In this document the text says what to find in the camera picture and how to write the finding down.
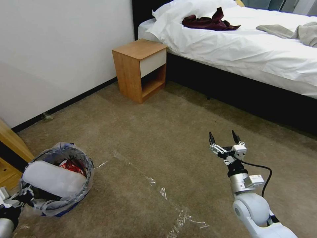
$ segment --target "red wrapper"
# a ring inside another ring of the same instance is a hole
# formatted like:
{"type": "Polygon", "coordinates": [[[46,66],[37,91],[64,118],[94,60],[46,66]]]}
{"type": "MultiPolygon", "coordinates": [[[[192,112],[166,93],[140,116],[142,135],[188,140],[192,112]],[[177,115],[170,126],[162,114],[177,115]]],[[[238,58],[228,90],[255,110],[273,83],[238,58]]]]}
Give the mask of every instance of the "red wrapper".
{"type": "Polygon", "coordinates": [[[85,171],[83,171],[81,168],[79,168],[77,165],[75,165],[71,160],[65,159],[63,162],[61,162],[59,167],[76,172],[76,173],[80,173],[80,174],[84,175],[85,177],[87,177],[85,171]]]}

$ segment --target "gray towel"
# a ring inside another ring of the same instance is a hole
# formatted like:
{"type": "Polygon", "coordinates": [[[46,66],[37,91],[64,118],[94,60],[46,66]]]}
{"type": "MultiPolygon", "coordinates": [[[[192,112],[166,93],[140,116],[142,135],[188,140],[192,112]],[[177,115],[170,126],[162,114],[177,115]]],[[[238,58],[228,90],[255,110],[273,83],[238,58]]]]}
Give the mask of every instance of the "gray towel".
{"type": "Polygon", "coordinates": [[[295,32],[281,25],[260,25],[257,30],[285,39],[298,39],[301,43],[311,47],[317,47],[317,22],[299,25],[295,32]]]}

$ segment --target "white drawer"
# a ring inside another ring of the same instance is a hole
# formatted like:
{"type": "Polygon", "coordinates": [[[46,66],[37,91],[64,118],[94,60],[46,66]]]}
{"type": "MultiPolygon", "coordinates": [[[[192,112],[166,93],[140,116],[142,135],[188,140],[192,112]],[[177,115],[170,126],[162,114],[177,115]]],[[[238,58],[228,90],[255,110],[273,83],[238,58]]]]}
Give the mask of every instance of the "white drawer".
{"type": "Polygon", "coordinates": [[[141,77],[151,73],[166,63],[166,49],[161,50],[140,61],[141,77]]]}

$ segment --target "black bed frame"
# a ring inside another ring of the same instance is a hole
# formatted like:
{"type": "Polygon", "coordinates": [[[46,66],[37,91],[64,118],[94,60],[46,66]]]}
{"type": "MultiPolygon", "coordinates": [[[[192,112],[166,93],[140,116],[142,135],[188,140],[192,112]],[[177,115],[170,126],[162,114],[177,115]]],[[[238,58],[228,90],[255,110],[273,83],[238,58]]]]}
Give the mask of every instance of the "black bed frame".
{"type": "MultiPolygon", "coordinates": [[[[138,26],[151,18],[168,0],[132,0],[134,36],[138,26]]],[[[253,79],[167,54],[166,79],[204,93],[239,109],[289,128],[317,134],[317,100],[253,79]]]]}

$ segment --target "dark red cloth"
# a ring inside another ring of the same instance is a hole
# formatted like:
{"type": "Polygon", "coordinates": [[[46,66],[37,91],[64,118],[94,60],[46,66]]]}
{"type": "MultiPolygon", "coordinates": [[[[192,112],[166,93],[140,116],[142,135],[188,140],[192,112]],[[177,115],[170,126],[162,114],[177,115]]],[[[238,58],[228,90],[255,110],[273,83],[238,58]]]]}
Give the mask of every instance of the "dark red cloth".
{"type": "Polygon", "coordinates": [[[232,26],[226,20],[222,21],[221,19],[224,17],[224,13],[222,12],[222,8],[217,8],[217,11],[212,16],[209,17],[201,17],[197,18],[195,15],[190,15],[189,17],[185,17],[182,21],[183,26],[188,28],[195,29],[207,29],[207,30],[236,30],[240,26],[232,26]]]}

